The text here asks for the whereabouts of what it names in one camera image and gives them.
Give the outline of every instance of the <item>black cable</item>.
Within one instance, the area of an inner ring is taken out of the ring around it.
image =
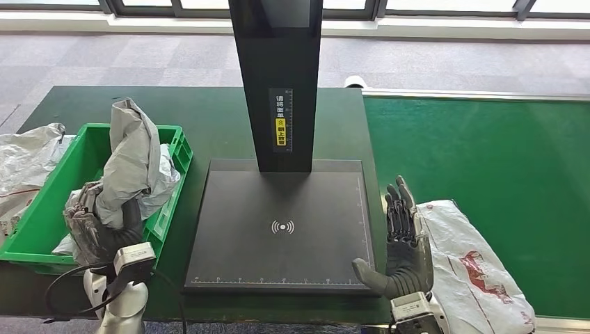
[[[57,285],[57,282],[59,282],[59,280],[61,280],[62,278],[66,277],[66,276],[74,275],[75,273],[79,273],[80,271],[83,271],[83,270],[86,270],[86,269],[100,268],[100,267],[105,267],[105,266],[109,266],[109,265],[112,265],[112,264],[113,264],[112,262],[89,264],[87,266],[73,268],[70,271],[66,271],[65,273],[62,273],[59,277],[57,277],[48,286],[47,290],[45,290],[45,305],[47,306],[47,309],[51,313],[56,314],[56,315],[75,316],[75,315],[82,315],[83,313],[86,313],[86,312],[94,312],[94,311],[100,310],[101,308],[103,308],[104,306],[106,306],[107,304],[109,304],[110,302],[114,301],[117,297],[119,297],[120,292],[118,294],[114,295],[114,296],[111,296],[110,298],[107,298],[105,301],[103,301],[99,305],[96,305],[93,308],[87,308],[87,309],[82,310],[82,311],[68,312],[68,311],[64,311],[64,310],[59,310],[59,309],[55,308],[54,305],[51,303],[51,296],[53,295],[53,289]]]
[[[180,319],[182,319],[182,332],[183,332],[183,334],[186,334],[186,317],[184,316],[184,305],[182,304],[182,297],[181,297],[180,291],[178,291],[178,290],[176,290],[176,288],[174,288],[174,283],[172,283],[170,278],[168,278],[168,276],[164,275],[161,271],[158,271],[157,269],[152,269],[152,273],[154,273],[154,275],[156,275],[156,276],[160,277],[162,280],[164,280],[164,282],[166,282],[166,284],[177,295],[178,308],[180,309]]]

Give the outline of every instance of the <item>yellow label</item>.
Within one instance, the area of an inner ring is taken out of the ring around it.
[[[284,118],[275,118],[277,146],[287,146],[287,122]]]

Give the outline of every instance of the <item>red printed logo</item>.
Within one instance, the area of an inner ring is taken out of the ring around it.
[[[484,258],[477,251],[470,251],[465,257],[460,258],[461,263],[467,269],[469,280],[481,291],[487,294],[494,294],[504,304],[512,304],[513,301],[506,293],[506,288],[502,283],[494,282],[488,277],[488,269]]]

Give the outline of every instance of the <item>vertical black pillar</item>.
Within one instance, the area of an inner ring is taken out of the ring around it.
[[[261,172],[312,168],[322,0],[230,0]]]

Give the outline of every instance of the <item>black scanning stand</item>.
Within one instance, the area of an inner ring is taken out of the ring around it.
[[[322,2],[230,0],[257,160],[211,160],[186,292],[372,295],[361,161],[312,160]]]

